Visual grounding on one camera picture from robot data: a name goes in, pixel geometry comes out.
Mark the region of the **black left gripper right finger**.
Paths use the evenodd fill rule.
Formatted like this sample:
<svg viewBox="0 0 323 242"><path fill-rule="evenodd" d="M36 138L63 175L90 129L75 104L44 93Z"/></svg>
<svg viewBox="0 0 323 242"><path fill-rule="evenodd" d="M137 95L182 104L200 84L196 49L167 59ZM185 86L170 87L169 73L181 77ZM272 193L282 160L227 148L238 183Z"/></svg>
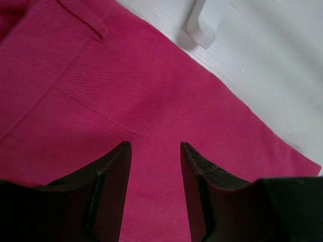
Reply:
<svg viewBox="0 0 323 242"><path fill-rule="evenodd" d="M251 183L180 149L192 241L322 241L322 177Z"/></svg>

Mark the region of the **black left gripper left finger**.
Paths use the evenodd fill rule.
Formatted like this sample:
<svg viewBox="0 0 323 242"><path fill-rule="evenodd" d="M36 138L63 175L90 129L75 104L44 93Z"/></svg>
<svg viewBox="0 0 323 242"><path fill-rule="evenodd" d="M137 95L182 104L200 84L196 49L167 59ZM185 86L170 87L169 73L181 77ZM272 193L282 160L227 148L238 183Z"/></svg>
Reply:
<svg viewBox="0 0 323 242"><path fill-rule="evenodd" d="M132 148L122 142L45 186L1 181L1 241L118 241Z"/></svg>

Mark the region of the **pink trousers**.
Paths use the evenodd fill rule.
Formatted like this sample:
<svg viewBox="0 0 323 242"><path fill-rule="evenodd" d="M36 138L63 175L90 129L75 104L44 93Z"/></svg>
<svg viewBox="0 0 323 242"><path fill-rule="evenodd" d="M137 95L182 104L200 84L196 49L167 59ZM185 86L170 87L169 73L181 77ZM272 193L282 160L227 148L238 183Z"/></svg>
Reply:
<svg viewBox="0 0 323 242"><path fill-rule="evenodd" d="M44 185L122 141L121 241L188 241L180 144L255 180L320 166L116 1L1 1L1 178Z"/></svg>

